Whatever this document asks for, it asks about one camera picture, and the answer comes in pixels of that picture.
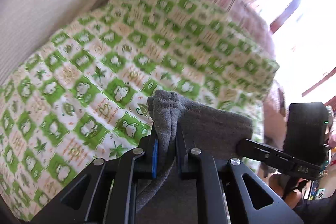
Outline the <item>green white patterned quilt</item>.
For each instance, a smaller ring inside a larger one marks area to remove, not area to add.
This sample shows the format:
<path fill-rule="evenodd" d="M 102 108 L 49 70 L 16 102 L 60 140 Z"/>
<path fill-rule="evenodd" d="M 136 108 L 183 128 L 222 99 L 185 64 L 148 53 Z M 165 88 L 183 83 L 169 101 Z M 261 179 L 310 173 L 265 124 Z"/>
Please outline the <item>green white patterned quilt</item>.
<path fill-rule="evenodd" d="M 116 159 L 150 133 L 157 90 L 251 118 L 261 143 L 277 70 L 208 0 L 109 0 L 57 30 L 1 85 L 1 196 L 32 219 L 92 159 Z"/>

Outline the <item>pink striped blanket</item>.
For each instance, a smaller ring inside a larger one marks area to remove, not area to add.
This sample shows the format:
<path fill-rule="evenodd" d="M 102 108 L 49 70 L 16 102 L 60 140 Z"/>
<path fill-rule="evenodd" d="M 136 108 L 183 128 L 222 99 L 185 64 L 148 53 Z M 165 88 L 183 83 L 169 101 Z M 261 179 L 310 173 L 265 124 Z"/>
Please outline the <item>pink striped blanket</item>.
<path fill-rule="evenodd" d="M 274 43 L 266 22 L 248 6 L 244 0 L 208 0 L 228 12 L 234 23 L 252 36 L 252 39 L 271 57 L 274 57 Z M 284 91 L 273 81 L 270 92 L 263 103 L 264 134 L 266 143 L 282 149 L 286 136 L 286 107 Z"/>

